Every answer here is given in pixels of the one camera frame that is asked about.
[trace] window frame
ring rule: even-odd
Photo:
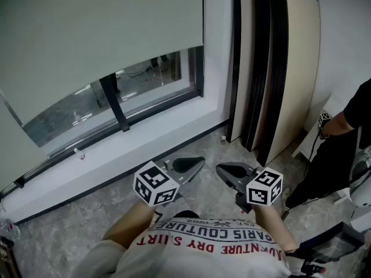
[[[190,99],[196,97],[203,97],[203,87],[204,87],[204,53],[203,53],[203,46],[197,46],[188,49],[188,59],[189,59],[189,69],[190,69],[190,80],[195,83],[195,87],[187,92],[179,94],[177,96],[171,97],[169,99],[163,100],[157,104],[150,105],[138,112],[125,116],[122,112],[117,99],[115,98],[114,94],[113,97],[110,94],[110,89],[112,87],[106,88],[104,90],[108,102],[112,110],[114,111],[116,121],[106,127],[98,130],[95,133],[92,133],[84,138],[79,139],[78,141],[72,142],[67,147],[63,148],[62,150],[55,153],[49,159],[38,165],[37,167],[33,168],[29,172],[25,173],[22,177],[17,179],[15,182],[7,186],[0,192],[0,199],[3,199],[5,196],[9,195],[17,188],[23,188],[24,184],[35,178],[36,176],[40,175],[41,173],[45,172],[49,168],[57,165],[58,163],[64,161],[65,159],[69,158],[70,156],[75,154],[74,149],[77,148],[79,150],[84,150],[89,146],[119,132],[119,131],[127,131],[130,130],[130,126],[135,125],[136,123],[141,122],[151,116],[154,116],[160,112],[163,112],[171,107],[177,106],[183,102],[186,102]]]

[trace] person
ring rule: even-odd
[[[371,79],[363,83],[345,109],[321,129],[319,134],[326,140],[318,148],[305,179],[287,198],[287,208],[350,186],[358,130],[361,131],[359,148],[371,145],[370,93]]]
[[[289,277],[296,242],[277,211],[253,206],[256,224],[203,220],[183,211],[151,228],[155,207],[137,202],[72,272],[71,278]]]

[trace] glass pane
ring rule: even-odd
[[[190,60],[192,53],[186,49],[116,72],[112,85],[125,116],[195,89]]]
[[[100,82],[95,81],[40,113],[23,130],[50,156],[115,122]]]

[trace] forearm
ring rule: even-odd
[[[155,207],[140,200],[104,234],[103,240],[112,240],[129,248],[132,241],[150,226],[154,213]]]
[[[347,123],[343,112],[341,112],[323,126],[322,135],[325,137],[339,136],[351,130],[353,128]]]
[[[297,249],[295,239],[273,206],[253,205],[256,223],[265,229],[286,253]]]

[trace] white t-shirt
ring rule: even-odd
[[[172,218],[139,235],[129,249],[106,240],[72,278],[289,277],[289,261],[260,226],[243,220]]]

